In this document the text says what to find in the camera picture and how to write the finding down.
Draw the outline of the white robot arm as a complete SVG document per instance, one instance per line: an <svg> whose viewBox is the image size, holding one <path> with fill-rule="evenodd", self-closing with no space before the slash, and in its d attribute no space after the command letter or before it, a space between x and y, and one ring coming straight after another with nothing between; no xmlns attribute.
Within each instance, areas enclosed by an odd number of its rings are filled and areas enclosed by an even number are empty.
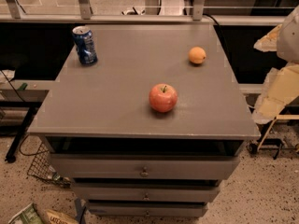
<svg viewBox="0 0 299 224"><path fill-rule="evenodd" d="M282 23L277 41L277 55L287 62L299 63L299 6Z"/></svg>

